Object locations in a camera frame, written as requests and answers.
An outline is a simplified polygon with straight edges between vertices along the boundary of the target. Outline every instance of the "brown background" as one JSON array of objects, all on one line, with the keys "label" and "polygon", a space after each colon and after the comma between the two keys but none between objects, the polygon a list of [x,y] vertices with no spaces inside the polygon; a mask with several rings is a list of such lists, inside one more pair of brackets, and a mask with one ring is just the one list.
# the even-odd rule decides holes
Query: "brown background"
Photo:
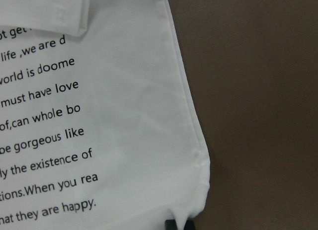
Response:
[{"label": "brown background", "polygon": [[211,157],[197,229],[318,229],[318,0],[169,2]]}]

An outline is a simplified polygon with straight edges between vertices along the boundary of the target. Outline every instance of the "white cloth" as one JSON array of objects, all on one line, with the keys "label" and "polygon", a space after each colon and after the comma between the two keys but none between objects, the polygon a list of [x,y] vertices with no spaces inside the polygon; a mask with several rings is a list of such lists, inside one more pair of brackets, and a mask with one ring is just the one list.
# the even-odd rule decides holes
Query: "white cloth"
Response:
[{"label": "white cloth", "polygon": [[[5,57],[0,60],[0,228],[163,230],[166,219],[176,219],[183,229],[187,218],[204,208],[210,161],[167,0],[90,0],[89,9],[88,1],[0,0]],[[80,37],[61,34],[82,34],[86,24]],[[17,34],[9,26],[25,29]],[[32,46],[34,52],[23,54]],[[38,98],[30,94],[36,91]],[[6,101],[15,97],[20,101]],[[66,106],[80,110],[68,114]],[[52,109],[55,117],[34,122]],[[77,132],[70,138],[72,128]],[[47,143],[57,134],[60,140]],[[31,170],[42,159],[74,154],[78,161]],[[27,171],[12,174],[14,165]],[[60,191],[66,180],[77,185]],[[25,187],[34,184],[51,189],[27,194]],[[77,213],[65,211],[72,203],[92,204]],[[52,207],[59,212],[42,215]],[[19,212],[33,218],[19,221]],[[2,223],[10,214],[15,221]]]}]

